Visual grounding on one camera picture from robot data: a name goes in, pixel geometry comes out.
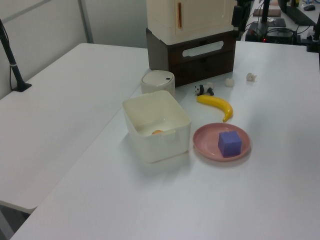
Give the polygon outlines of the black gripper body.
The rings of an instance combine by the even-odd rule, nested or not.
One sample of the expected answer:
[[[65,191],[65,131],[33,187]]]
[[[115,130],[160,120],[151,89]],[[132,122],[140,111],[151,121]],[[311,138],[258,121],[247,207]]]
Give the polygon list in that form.
[[[236,5],[233,8],[233,15],[231,24],[234,27],[240,27],[242,18],[247,16],[247,20],[250,17],[250,12],[252,8],[252,1],[251,0],[237,0]]]

